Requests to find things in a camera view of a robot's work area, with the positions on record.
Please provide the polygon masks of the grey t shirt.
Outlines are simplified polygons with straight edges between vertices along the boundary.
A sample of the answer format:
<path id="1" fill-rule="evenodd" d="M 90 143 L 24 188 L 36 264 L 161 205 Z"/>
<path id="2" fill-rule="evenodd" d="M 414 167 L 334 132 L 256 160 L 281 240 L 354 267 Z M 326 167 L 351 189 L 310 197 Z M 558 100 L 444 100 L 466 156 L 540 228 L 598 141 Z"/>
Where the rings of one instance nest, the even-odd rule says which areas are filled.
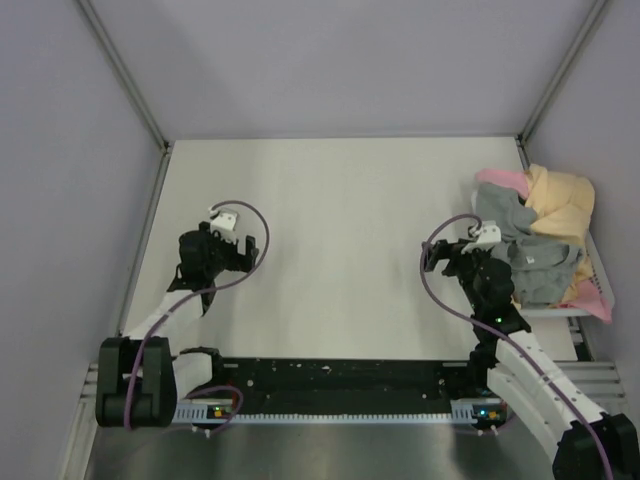
<path id="1" fill-rule="evenodd" d="M 501 241 L 491 256 L 510 266 L 514 300 L 524 308 L 561 303 L 585 257 L 584 249 L 534 232 L 537 214 L 521 203 L 513 189 L 480 184 L 475 213 L 484 221 L 493 221 L 501 231 Z"/>

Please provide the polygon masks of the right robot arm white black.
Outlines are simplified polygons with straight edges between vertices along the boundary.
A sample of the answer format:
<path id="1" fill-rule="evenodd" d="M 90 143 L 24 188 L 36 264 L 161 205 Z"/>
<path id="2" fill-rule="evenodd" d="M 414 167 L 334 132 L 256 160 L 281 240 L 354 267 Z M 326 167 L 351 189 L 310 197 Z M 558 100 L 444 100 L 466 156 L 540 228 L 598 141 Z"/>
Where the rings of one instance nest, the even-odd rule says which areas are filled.
<path id="1" fill-rule="evenodd" d="M 543 350 L 512 303 L 509 265 L 468 241 L 423 243 L 421 272 L 440 261 L 472 308 L 465 319 L 478 343 L 466 372 L 469 388 L 507 403 L 550 458 L 554 478 L 638 478 L 635 425 L 591 400 Z"/>

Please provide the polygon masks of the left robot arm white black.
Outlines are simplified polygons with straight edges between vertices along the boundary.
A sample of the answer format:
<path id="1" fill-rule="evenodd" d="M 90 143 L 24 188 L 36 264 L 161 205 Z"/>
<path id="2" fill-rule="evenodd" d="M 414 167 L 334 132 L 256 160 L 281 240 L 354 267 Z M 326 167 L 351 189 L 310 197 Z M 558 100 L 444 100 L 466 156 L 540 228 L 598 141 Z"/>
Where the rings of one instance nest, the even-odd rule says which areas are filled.
<path id="1" fill-rule="evenodd" d="M 171 343 L 213 303 L 225 271 L 249 276 L 259 263 L 256 239 L 244 249 L 231 232 L 206 222 L 178 239 L 179 263 L 158 308 L 126 336 L 104 340 L 98 358 L 95 418 L 101 427 L 167 427 L 179 400 Z"/>

